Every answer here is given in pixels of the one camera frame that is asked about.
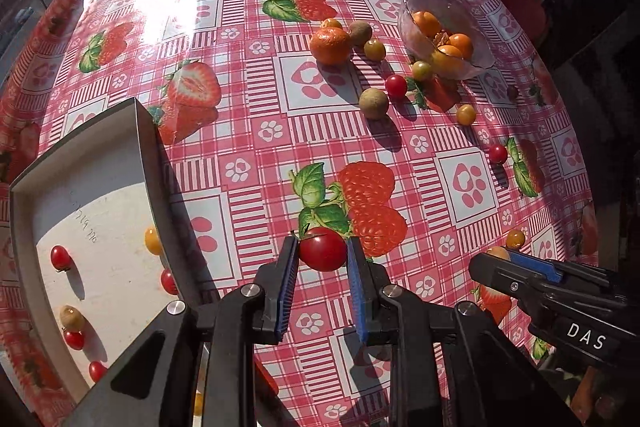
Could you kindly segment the red cherry tomato with stem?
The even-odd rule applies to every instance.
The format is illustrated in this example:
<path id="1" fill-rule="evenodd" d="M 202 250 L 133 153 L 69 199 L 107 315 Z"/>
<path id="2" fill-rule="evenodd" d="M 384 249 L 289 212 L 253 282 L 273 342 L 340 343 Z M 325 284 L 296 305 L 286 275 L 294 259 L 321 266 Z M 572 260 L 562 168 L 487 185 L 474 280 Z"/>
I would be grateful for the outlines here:
<path id="1" fill-rule="evenodd" d="M 347 259 L 347 246 L 337 232 L 323 227 L 306 231 L 299 243 L 299 258 L 319 272 L 340 269 Z"/>

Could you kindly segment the red cherry tomato on table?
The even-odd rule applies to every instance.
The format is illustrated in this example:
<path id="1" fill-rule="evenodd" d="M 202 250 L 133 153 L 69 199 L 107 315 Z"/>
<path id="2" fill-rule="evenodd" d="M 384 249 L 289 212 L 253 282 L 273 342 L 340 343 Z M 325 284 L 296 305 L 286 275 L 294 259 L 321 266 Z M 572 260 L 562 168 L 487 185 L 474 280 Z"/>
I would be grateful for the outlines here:
<path id="1" fill-rule="evenodd" d="M 491 165 L 501 166 L 506 162 L 508 157 L 509 152 L 504 145 L 495 143 L 489 147 L 488 158 Z"/>

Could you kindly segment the grey cardboard box tray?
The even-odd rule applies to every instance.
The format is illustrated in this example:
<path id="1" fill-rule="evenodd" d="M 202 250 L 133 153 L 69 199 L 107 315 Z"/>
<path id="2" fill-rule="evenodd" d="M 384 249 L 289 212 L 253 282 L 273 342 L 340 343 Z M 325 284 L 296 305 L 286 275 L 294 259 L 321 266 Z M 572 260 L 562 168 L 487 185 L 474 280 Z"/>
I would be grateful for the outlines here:
<path id="1" fill-rule="evenodd" d="M 10 187 L 18 278 L 36 337 L 73 403 L 93 385 L 89 364 L 113 363 L 172 300 L 160 286 L 181 251 L 166 192 L 168 170 L 151 114 L 136 98 L 89 119 L 40 155 Z M 163 254 L 144 245 L 157 229 Z M 50 251 L 73 259 L 58 272 Z M 70 349 L 58 314 L 86 318 L 85 348 Z"/>

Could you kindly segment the red strawberry checkered tablecloth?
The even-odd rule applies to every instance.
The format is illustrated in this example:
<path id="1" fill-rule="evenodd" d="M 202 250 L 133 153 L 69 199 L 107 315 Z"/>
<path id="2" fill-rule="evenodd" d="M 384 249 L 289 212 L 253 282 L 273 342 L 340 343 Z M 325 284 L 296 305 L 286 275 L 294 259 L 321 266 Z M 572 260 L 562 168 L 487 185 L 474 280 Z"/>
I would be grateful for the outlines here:
<path id="1" fill-rule="evenodd" d="M 9 176 L 127 98 L 160 113 L 172 75 L 204 72 L 221 90 L 217 118 L 169 121 L 160 134 L 206 293 L 250 279 L 278 235 L 307 216 L 295 173 L 333 198 L 354 181 L 355 162 L 393 171 L 390 200 L 366 199 L 367 224 L 390 231 L 393 212 L 406 221 L 404 239 L 378 260 L 425 300 L 478 297 L 469 260 L 512 229 L 525 233 L 526 253 L 555 259 L 585 235 L 596 262 L 582 152 L 546 66 L 500 0 L 452 1 L 484 32 L 495 65 L 461 86 L 432 81 L 423 107 L 404 103 L 367 122 L 360 93 L 410 70 L 402 0 L 54 0 L 1 91 L 1 146 L 17 157 Z M 330 17 L 346 32 L 369 23 L 384 60 L 352 46 L 347 62 L 318 63 L 309 40 Z M 470 127 L 457 122 L 461 104 L 476 109 Z M 488 158 L 495 143 L 509 152 L 501 166 Z"/>

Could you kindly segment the red cherry tomato in tray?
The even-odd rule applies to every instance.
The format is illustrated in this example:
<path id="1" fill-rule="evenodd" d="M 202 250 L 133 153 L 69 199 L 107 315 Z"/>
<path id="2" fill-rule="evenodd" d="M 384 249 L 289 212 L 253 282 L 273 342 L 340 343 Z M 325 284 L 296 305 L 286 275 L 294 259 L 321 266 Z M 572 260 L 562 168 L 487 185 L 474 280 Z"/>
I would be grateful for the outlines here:
<path id="1" fill-rule="evenodd" d="M 82 351 L 85 348 L 86 335 L 83 331 L 63 329 L 63 338 L 70 349 Z"/>

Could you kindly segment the orange tangerine in bowl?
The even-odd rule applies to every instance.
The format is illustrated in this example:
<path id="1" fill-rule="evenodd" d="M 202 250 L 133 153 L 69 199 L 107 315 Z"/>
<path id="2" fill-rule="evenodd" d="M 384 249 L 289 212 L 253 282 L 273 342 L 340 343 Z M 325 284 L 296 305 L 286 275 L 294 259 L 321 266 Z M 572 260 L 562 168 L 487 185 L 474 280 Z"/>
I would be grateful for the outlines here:
<path id="1" fill-rule="evenodd" d="M 449 43 L 457 48 L 465 60 L 469 60 L 474 52 L 474 46 L 468 35 L 456 32 L 449 36 Z"/>
<path id="2" fill-rule="evenodd" d="M 434 49 L 431 62 L 437 75 L 449 79 L 457 79 L 465 70 L 462 52 L 451 44 Z"/>
<path id="3" fill-rule="evenodd" d="M 413 23 L 420 29 L 422 34 L 429 39 L 433 39 L 442 31 L 442 24 L 437 17 L 427 11 L 416 11 L 411 14 Z"/>

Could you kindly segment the large orange tangerine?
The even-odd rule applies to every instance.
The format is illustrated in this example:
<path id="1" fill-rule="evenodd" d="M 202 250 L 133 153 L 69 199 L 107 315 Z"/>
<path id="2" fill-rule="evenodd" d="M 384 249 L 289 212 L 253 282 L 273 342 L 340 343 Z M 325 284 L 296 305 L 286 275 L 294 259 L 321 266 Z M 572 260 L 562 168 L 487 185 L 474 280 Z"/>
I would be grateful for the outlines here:
<path id="1" fill-rule="evenodd" d="M 311 36 L 309 49 L 318 63 L 328 66 L 341 65 L 352 55 L 352 38 L 341 28 L 320 28 Z"/>

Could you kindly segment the small orange cherry tomato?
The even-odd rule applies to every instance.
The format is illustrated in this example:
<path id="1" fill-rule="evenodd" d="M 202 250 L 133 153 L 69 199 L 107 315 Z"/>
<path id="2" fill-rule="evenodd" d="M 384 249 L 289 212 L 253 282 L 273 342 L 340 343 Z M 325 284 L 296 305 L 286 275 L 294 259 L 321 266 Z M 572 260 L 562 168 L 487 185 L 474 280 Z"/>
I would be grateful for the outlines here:
<path id="1" fill-rule="evenodd" d="M 330 17 L 330 18 L 326 18 L 325 20 L 322 20 L 320 27 L 342 29 L 343 25 L 336 18 Z"/>

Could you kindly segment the clear glass bowl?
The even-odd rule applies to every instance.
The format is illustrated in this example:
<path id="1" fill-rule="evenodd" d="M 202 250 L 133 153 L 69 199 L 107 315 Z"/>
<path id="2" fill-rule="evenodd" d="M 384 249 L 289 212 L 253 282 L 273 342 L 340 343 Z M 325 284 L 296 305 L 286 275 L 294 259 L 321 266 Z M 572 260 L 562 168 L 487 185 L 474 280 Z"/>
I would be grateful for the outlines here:
<path id="1" fill-rule="evenodd" d="M 433 13 L 442 24 L 442 31 L 433 39 L 426 38 L 413 23 L 411 14 L 416 11 Z M 460 3 L 452 0 L 402 0 L 398 30 L 409 54 L 428 64 L 432 64 L 431 55 L 434 49 L 450 44 L 450 35 L 461 32 L 471 38 L 474 52 L 469 60 L 464 60 L 464 72 L 457 79 L 446 79 L 454 81 L 471 79 L 495 65 L 494 54 L 487 39 L 477 27 L 477 23 Z"/>

